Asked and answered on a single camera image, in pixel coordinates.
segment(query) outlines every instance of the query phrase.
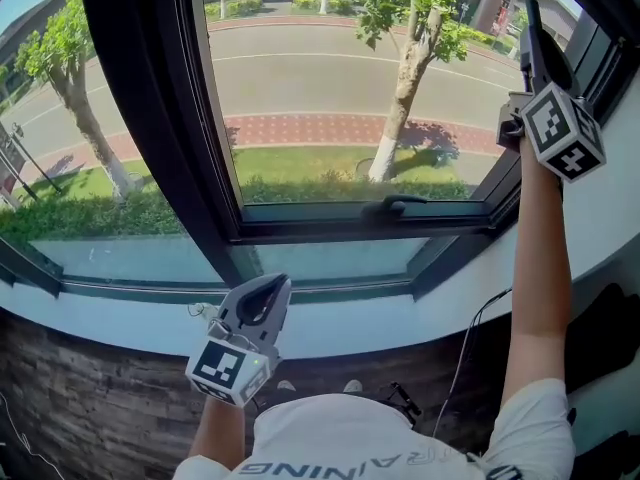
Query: shirt sleeve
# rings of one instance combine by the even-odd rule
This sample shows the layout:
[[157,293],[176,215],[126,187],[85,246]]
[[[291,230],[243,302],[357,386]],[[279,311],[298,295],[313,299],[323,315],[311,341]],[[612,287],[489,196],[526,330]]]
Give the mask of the shirt sleeve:
[[197,455],[180,463],[173,475],[173,480],[222,480],[229,473],[231,472],[222,464]]
[[575,446],[567,411],[564,382],[529,384],[498,414],[483,460],[492,468],[515,466],[526,480],[568,480]]

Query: shoe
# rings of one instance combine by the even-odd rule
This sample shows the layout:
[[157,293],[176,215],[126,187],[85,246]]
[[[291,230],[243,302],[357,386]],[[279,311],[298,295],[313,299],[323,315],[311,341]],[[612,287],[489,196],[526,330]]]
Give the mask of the shoe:
[[289,391],[295,391],[296,388],[288,380],[281,380],[278,382],[278,389],[288,389]]
[[362,382],[359,380],[350,380],[347,382],[347,385],[342,390],[343,393],[361,393],[362,392]]

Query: person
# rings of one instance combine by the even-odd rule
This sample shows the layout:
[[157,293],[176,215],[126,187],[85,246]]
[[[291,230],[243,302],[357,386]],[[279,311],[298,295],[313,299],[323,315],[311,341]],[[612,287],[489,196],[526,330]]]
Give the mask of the person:
[[527,138],[520,152],[511,343],[501,409],[482,458],[413,432],[394,408],[349,394],[362,389],[351,382],[346,394],[298,399],[261,414],[247,459],[243,411],[209,397],[174,479],[568,479],[575,448],[564,385],[571,276],[562,199]]

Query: forearm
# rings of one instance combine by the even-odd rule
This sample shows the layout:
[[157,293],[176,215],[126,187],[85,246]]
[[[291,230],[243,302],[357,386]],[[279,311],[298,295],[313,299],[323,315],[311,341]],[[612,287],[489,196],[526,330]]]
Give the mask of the forearm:
[[514,333],[562,337],[569,320],[571,273],[556,177],[521,142],[522,191],[513,283]]
[[232,471],[244,451],[244,411],[208,396],[189,457],[202,455]]

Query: white t-shirt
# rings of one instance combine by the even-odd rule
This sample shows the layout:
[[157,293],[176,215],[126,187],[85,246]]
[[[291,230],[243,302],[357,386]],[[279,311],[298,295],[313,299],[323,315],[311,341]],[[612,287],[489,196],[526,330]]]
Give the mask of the white t-shirt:
[[273,407],[256,419],[254,434],[253,455],[234,471],[191,457],[174,480],[565,480],[575,456],[557,379],[535,382],[505,404],[482,459],[413,432],[391,407],[343,394]]

